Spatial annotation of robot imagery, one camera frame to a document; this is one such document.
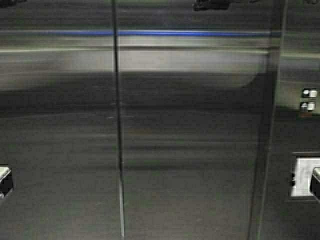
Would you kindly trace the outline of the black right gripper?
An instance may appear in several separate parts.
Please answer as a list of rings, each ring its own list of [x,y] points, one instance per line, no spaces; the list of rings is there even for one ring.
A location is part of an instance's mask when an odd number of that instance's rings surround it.
[[[192,4],[194,11],[201,10],[227,10],[230,6],[229,0],[196,0]]]

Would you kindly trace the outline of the robot base right corner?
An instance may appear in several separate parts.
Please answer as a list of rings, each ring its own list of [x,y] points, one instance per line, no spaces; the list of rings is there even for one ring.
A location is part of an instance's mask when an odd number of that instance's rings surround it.
[[[309,191],[317,201],[320,201],[320,168],[315,167],[312,170]]]

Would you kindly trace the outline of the robot base left corner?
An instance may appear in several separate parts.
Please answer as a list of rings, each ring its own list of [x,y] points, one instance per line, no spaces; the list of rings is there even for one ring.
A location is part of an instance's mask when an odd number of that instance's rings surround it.
[[[14,188],[12,170],[7,165],[0,166],[0,199],[3,200]]]

